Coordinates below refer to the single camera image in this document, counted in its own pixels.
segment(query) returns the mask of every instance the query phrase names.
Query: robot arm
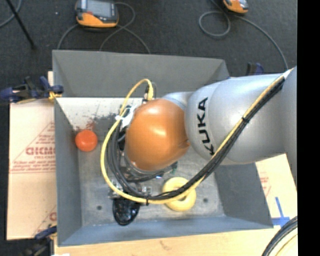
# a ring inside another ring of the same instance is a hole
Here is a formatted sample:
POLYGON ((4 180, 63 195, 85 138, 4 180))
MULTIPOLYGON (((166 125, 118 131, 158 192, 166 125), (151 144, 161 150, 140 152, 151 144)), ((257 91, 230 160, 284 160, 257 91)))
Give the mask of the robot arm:
MULTIPOLYGON (((261 93, 281 74, 229 78, 176 92, 140 106, 127 129, 125 155, 141 173, 168 167, 189 145, 210 160, 261 93)), ((286 153, 297 185, 297 68, 245 126, 223 165, 248 164, 286 153)))

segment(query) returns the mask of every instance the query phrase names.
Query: kuka logo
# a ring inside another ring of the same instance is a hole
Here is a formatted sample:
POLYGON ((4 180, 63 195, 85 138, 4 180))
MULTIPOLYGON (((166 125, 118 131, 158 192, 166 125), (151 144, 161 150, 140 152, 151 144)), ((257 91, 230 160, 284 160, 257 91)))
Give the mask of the kuka logo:
POLYGON ((205 139, 202 140, 202 143, 206 150, 210 152, 210 155, 213 156, 215 154, 214 152, 214 146, 212 145, 209 134, 206 130, 207 125, 205 123, 205 117, 206 117, 206 102, 208 100, 208 97, 201 100, 198 104, 198 109, 202 111, 202 115, 199 114, 196 115, 196 118, 198 120, 198 128, 199 128, 199 134, 205 135, 205 139))
POLYGON ((25 149, 25 153, 29 156, 37 156, 37 155, 54 155, 56 153, 56 149, 54 147, 27 147, 25 149))

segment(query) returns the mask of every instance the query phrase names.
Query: black tripod leg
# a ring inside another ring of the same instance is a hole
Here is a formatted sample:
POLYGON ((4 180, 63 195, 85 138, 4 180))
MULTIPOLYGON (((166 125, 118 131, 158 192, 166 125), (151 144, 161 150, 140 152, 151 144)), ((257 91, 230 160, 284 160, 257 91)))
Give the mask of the black tripod leg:
POLYGON ((15 16, 16 20, 18 21, 18 23, 19 23, 19 25, 20 25, 21 29, 23 30, 23 32, 24 32, 24 34, 25 34, 26 38, 27 38, 27 39, 28 39, 28 41, 30 42, 30 44, 31 44, 31 48, 32 48, 32 49, 35 49, 35 48, 36 48, 35 43, 34 43, 34 41, 31 39, 31 37, 30 37, 30 35, 29 35, 28 31, 26 30, 26 28, 25 28, 24 24, 22 23, 22 21, 21 21, 21 19, 20 19, 19 15, 18 15, 18 13, 16 12, 16 9, 15 9, 15 7, 13 6, 13 4, 12 4, 11 0, 6 0, 6 2, 8 3, 8 5, 9 5, 9 7, 10 7, 11 11, 13 12, 13 14, 14 14, 14 16, 15 16))

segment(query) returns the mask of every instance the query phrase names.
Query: orange ball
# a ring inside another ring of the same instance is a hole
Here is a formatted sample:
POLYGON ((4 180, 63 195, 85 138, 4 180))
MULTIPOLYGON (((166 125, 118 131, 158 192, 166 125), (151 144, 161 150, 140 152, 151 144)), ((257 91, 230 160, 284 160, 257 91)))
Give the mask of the orange ball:
POLYGON ((75 144, 81 151, 89 152, 98 144, 98 137, 92 130, 82 130, 75 136, 75 144))

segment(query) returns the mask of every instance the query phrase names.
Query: yellow cable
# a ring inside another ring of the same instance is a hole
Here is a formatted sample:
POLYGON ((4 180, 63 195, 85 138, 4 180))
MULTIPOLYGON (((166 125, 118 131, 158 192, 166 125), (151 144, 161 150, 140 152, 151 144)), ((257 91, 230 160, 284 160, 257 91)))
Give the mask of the yellow cable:
MULTIPOLYGON (((247 115, 251 112, 251 110, 257 105, 257 103, 270 91, 270 89, 276 85, 277 83, 279 83, 282 79, 284 79, 284 76, 283 75, 280 75, 277 79, 275 79, 261 94, 260 96, 254 101, 254 103, 248 108, 248 110, 244 113, 243 115, 243 118, 247 118, 247 115)), ((148 93, 148 99, 152 99, 153 97, 153 87, 152 87, 152 84, 150 82, 150 80, 148 79, 142 79, 140 80, 136 85, 134 85, 134 87, 130 90, 130 92, 127 94, 127 96, 125 97, 124 99, 124 102, 123 102, 123 105, 120 109, 120 116, 122 117, 124 115, 124 108, 125 108, 125 105, 129 99, 129 97, 131 96, 131 94, 134 92, 134 90, 139 86, 141 85, 142 83, 144 82, 147 82, 149 84, 149 93, 148 93)), ((214 155, 212 156, 211 159, 213 159, 217 153, 223 148, 223 146, 228 142, 229 138, 231 136, 233 136, 233 134, 235 133, 236 129, 241 125, 242 121, 243 121, 243 118, 241 118, 237 123, 236 125, 233 127, 233 129, 229 132, 229 134, 225 137, 224 141, 220 144, 219 148, 216 150, 216 152, 214 153, 214 155)), ((170 202, 173 202, 173 201, 176 201, 176 200, 179 200, 179 199, 182 199, 183 197, 185 197, 188 193, 190 193, 192 190, 194 190, 201 182, 202 180, 205 178, 204 176, 198 180, 197 182, 195 182, 191 187, 189 187, 187 190, 185 190, 184 192, 182 192, 181 194, 175 196, 175 197, 171 197, 171 198, 168 198, 168 199, 161 199, 161 200, 146 200, 144 198, 140 198, 140 197, 136 197, 136 196, 132 196, 132 195, 129 195, 127 193, 124 193, 122 192, 121 190, 119 190, 118 188, 116 188, 116 186, 114 186, 112 184, 112 182, 110 181, 109 177, 108 177, 108 174, 107 174, 107 171, 106 171, 106 167, 105 167, 105 154, 106 154, 106 148, 107 148, 107 144, 108 144, 108 141, 111 137, 111 134, 114 132, 114 130, 116 129, 116 127, 118 126, 120 122, 120 119, 117 120, 113 126, 111 127, 111 129, 109 130, 109 132, 107 133, 104 141, 103 141, 103 144, 102 144, 102 148, 101 148, 101 155, 100 155, 100 165, 101 165, 101 171, 102 171, 102 174, 103 174, 103 177, 106 181, 106 183, 109 185, 109 187, 114 191, 116 192, 118 195, 128 199, 128 200, 131 200, 131 201, 135 201, 135 202, 138 202, 138 203, 149 203, 149 204, 167 204, 167 203, 170 203, 170 202)))
POLYGON ((154 88, 152 86, 152 83, 149 79, 142 79, 139 82, 137 82, 132 89, 129 91, 129 93, 127 94, 127 96, 125 97, 122 107, 120 109, 120 114, 122 114, 122 112, 124 111, 127 101, 129 100, 130 96, 133 94, 133 92, 135 91, 135 89, 137 89, 138 86, 140 86, 142 83, 147 82, 149 85, 149 91, 148 91, 148 95, 147 95, 147 100, 150 101, 152 100, 153 96, 154 96, 154 88))

